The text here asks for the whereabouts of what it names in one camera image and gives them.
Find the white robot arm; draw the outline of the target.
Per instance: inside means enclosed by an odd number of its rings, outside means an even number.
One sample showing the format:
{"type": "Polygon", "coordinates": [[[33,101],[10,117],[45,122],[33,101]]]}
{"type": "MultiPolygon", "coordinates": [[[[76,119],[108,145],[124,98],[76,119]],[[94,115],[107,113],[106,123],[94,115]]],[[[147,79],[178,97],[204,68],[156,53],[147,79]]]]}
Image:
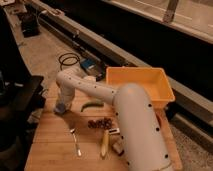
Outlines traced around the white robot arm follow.
{"type": "Polygon", "coordinates": [[[114,88],[83,79],[78,68],[60,71],[56,83],[57,105],[70,103],[78,89],[114,107],[129,171],[174,171],[151,99],[142,86],[126,83],[114,88]]]}

